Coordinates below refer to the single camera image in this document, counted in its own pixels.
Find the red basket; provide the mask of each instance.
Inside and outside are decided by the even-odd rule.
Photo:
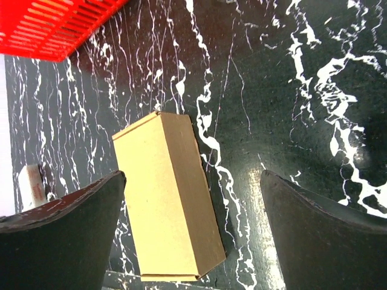
[[[128,0],[0,0],[0,53],[60,62]]]

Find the black marble table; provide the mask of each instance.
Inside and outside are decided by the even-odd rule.
[[[154,110],[189,114],[227,260],[192,285],[142,284],[123,202],[108,276],[284,289],[263,169],[387,217],[386,6],[132,0],[63,63],[6,57],[14,182],[40,163],[50,199],[71,193],[117,168],[114,133]]]

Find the box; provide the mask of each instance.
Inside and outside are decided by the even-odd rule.
[[[190,118],[154,112],[113,136],[142,281],[195,281],[225,258]]]

